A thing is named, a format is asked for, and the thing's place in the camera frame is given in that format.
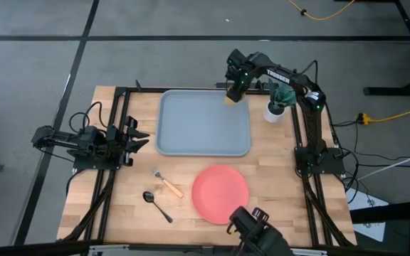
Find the plastic tray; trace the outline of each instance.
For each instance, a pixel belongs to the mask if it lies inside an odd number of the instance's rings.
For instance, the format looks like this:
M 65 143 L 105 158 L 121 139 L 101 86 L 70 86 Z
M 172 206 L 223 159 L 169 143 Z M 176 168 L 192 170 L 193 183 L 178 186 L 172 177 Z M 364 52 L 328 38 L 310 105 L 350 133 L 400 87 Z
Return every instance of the plastic tray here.
M 251 148 L 247 99 L 218 90 L 169 90 L 160 100 L 156 150 L 176 156 L 243 156 Z

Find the fork with wooden handle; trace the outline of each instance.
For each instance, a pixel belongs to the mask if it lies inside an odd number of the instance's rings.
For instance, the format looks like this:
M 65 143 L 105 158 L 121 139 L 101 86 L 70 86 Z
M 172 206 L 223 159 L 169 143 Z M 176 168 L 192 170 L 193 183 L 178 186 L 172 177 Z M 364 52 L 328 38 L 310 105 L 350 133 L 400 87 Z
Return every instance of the fork with wooden handle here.
M 160 178 L 162 180 L 162 182 L 164 182 L 165 186 L 170 188 L 170 190 L 173 191 L 175 193 L 175 195 L 177 195 L 179 198 L 183 197 L 183 193 L 178 188 L 176 188 L 172 183 L 170 183 L 168 180 L 166 180 L 164 177 L 162 177 L 161 173 L 156 168 L 153 168 L 153 174 L 157 178 Z

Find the metal spoon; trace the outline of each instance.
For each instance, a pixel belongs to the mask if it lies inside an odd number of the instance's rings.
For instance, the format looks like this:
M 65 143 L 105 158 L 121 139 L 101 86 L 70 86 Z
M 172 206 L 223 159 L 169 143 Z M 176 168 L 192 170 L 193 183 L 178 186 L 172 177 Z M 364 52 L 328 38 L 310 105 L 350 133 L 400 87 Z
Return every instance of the metal spoon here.
M 159 206 L 157 206 L 157 204 L 154 202 L 154 195 L 151 192 L 145 191 L 143 192 L 143 199 L 147 202 L 147 203 L 153 203 L 162 213 L 162 215 L 166 218 L 166 220 L 169 223 L 172 223 L 172 218 L 170 218 L 170 216 L 168 216 L 163 210 L 161 210 L 161 208 Z

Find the wooden table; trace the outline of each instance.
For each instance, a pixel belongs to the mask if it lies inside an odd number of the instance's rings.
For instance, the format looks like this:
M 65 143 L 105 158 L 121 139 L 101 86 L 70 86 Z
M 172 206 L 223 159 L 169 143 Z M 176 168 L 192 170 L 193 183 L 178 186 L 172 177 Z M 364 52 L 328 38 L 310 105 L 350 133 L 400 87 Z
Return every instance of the wooden table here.
M 115 87 L 96 87 L 93 102 L 102 102 L 102 119 L 107 120 Z M 214 225 L 201 219 L 191 202 L 191 185 L 195 177 L 212 164 L 226 164 L 239 170 L 249 187 L 251 212 L 258 206 L 270 215 L 269 222 L 283 234 L 290 246 L 311 246 L 305 194 L 295 175 L 295 132 L 290 109 L 281 123 L 270 124 L 263 118 L 267 95 L 248 95 L 252 147 L 242 157 L 164 156 L 154 147 L 155 129 L 161 93 L 133 92 L 128 114 L 138 120 L 138 130 L 151 134 L 150 141 L 133 154 L 133 167 L 117 171 L 113 189 L 105 242 L 126 244 L 237 245 L 236 234 L 226 233 L 227 225 Z M 330 126 L 323 111 L 322 134 L 332 145 Z M 303 120 L 299 114 L 300 126 Z M 90 125 L 100 127 L 98 108 L 90 113 Z M 152 175 L 157 167 L 163 176 L 184 192 L 183 199 L 174 195 Z M 96 170 L 84 171 L 70 184 L 58 238 L 69 234 L 90 207 Z M 342 184 L 333 175 L 321 175 L 327 212 L 347 239 L 356 243 L 352 221 Z M 161 213 L 142 199 L 151 191 L 157 204 L 173 219 L 168 223 Z M 316 213 L 320 242 L 324 243 L 320 217 Z M 96 215 L 92 238 L 97 237 L 100 213 Z

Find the red plate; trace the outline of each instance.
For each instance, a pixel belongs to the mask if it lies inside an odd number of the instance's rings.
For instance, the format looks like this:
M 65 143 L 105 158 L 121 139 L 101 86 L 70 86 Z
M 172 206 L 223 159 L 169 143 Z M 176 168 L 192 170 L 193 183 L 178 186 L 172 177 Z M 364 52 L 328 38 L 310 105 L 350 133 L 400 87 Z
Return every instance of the red plate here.
M 192 184 L 197 213 L 214 224 L 227 224 L 239 206 L 247 206 L 249 190 L 244 177 L 230 166 L 210 166 Z

